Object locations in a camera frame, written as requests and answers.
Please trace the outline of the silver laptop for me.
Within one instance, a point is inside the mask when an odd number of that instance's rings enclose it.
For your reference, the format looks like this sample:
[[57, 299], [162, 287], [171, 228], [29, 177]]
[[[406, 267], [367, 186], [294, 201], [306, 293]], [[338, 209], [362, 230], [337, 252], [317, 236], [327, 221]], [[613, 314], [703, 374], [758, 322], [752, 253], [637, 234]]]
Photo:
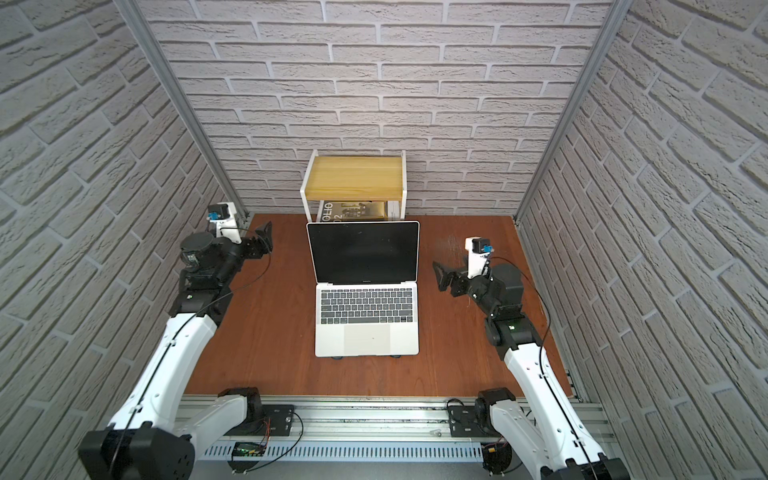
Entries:
[[316, 279], [315, 356], [418, 354], [420, 223], [306, 228]]

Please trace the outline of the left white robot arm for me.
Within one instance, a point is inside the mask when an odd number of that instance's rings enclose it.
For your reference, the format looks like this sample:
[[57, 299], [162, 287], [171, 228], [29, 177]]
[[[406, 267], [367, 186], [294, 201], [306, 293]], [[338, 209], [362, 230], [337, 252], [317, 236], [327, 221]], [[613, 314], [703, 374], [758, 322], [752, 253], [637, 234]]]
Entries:
[[226, 394], [177, 424], [189, 379], [232, 300], [230, 284], [247, 260], [273, 251], [272, 225], [245, 238], [193, 233], [181, 243], [179, 291], [159, 344], [106, 428], [85, 434], [78, 456], [92, 479], [187, 479], [197, 454], [248, 416], [243, 394]]

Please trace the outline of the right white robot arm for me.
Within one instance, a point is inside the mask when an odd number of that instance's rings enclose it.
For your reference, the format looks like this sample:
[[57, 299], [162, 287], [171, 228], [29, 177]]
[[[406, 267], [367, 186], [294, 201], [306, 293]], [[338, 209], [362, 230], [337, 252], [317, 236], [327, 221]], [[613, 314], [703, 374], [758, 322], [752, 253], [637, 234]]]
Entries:
[[543, 339], [523, 312], [520, 270], [510, 264], [457, 270], [437, 262], [433, 269], [439, 290], [468, 296], [485, 314], [486, 337], [532, 415], [506, 388], [481, 391], [476, 411], [483, 428], [503, 437], [534, 479], [628, 479], [623, 461], [606, 455], [555, 378]]

